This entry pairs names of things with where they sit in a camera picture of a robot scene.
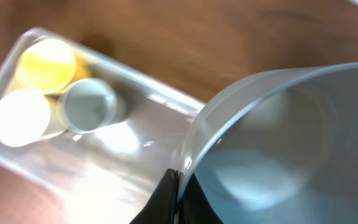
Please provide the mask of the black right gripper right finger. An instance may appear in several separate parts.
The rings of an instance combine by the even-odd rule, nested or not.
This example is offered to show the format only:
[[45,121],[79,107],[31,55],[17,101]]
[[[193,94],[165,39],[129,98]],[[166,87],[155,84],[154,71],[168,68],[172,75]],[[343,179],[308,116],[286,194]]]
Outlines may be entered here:
[[210,206],[194,174],[190,177],[179,203],[179,224],[223,224]]

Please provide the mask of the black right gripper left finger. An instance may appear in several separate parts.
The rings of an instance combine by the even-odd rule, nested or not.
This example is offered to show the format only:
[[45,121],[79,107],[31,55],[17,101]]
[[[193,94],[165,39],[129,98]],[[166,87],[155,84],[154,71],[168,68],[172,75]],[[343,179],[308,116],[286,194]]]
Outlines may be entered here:
[[167,169],[144,208],[130,224],[174,224],[178,171]]

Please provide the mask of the clear plastic container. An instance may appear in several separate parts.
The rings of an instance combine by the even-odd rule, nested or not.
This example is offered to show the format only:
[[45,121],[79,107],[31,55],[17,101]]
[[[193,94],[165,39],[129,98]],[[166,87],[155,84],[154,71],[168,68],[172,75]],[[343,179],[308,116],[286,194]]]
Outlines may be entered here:
[[[0,97],[19,55],[54,37],[20,36],[0,67]],[[129,105],[126,118],[91,134],[63,133],[24,147],[0,144],[0,166],[65,199],[69,223],[129,223],[167,169],[179,169],[185,134],[203,102],[78,43],[73,48]]]

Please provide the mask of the grey blue plastic bowl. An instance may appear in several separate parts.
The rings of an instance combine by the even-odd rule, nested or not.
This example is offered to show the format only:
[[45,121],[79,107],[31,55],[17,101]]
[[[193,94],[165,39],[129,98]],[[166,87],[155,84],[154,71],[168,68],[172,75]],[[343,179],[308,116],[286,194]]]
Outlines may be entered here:
[[358,223],[358,62],[258,73],[218,93],[183,142],[223,223]]

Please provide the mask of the grey blue plastic cup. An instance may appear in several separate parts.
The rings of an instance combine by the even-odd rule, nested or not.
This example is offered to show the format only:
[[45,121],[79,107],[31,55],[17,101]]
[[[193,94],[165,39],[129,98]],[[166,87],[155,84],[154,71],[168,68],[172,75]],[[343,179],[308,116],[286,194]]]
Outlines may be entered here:
[[58,114],[68,130],[76,134],[120,123],[126,113],[123,97],[99,78],[75,81],[58,98]]

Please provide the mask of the white plastic cup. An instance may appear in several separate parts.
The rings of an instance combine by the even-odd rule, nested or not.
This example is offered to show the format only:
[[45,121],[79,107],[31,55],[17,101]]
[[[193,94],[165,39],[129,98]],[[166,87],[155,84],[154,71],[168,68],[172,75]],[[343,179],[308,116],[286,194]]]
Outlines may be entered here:
[[38,90],[14,90],[0,100],[0,143],[6,146],[26,146],[66,130],[58,101]]

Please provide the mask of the yellow plastic cup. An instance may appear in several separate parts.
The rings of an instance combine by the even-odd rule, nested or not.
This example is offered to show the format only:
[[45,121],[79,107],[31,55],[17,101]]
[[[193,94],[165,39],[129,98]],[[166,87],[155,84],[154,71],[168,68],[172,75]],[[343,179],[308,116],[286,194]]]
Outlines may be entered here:
[[90,77],[87,63],[71,45],[58,39],[31,45],[19,57],[15,70],[22,88],[38,89],[44,95],[60,95],[72,83]]

